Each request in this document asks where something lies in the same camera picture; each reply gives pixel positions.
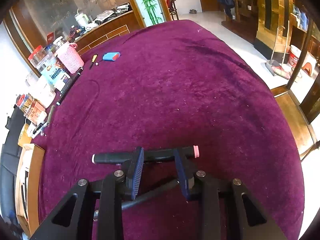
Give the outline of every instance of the pink basket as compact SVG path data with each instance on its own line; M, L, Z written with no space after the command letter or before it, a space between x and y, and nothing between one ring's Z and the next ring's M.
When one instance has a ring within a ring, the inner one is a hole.
M78 45L75 43L66 42L57 50L58 58L71 74L76 73L84 65L83 60L75 50L77 47Z

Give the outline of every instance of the blue and red eraser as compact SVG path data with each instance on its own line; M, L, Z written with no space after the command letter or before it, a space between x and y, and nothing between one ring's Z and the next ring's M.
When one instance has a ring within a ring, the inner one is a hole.
M119 57L120 57L120 52L108 52L107 54L103 55L102 60L115 61Z

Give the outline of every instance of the purple tablecloth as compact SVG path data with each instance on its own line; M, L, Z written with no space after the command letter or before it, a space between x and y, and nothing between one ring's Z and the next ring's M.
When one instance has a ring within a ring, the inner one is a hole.
M88 70L92 55L120 52ZM117 37L83 55L84 71L57 107L47 137L39 215L43 220L79 180L117 169L92 154L198 145L198 167L240 178L289 240L298 238L303 176L289 126L266 84L223 41L198 24L172 21ZM145 165L141 190L174 163ZM178 188L123 212L127 240L197 239L197 203Z

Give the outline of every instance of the tile floor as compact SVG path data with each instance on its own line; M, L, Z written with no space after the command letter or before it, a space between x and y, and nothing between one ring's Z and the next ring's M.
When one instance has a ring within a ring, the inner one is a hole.
M204 12L197 14L183 14L179 18L192 20L202 27L206 28L219 39L223 40L231 47L268 85L270 89L287 84L287 80L280 76L273 76L265 66L266 58L258 52L252 44L240 38L233 32L229 31L221 25L221 21L225 19L223 12ZM290 67L284 65L285 70L290 70ZM297 99L302 102L308 91L310 90L319 69L315 71L312 77L307 73L302 72L302 79L292 85L292 92ZM318 140L320 139L320 115L312 122ZM314 151L307 156L301 163L303 177L305 183L305 210L300 237L308 228L318 209L320 208L320 188L315 187L315 180L320 176L320 150Z

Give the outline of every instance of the bamboo painting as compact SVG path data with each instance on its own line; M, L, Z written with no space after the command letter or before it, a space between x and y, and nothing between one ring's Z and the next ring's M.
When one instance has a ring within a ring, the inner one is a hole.
M155 0L142 0L146 11L148 12L149 18L153 25L161 23L162 18L156 15L156 6L158 5Z

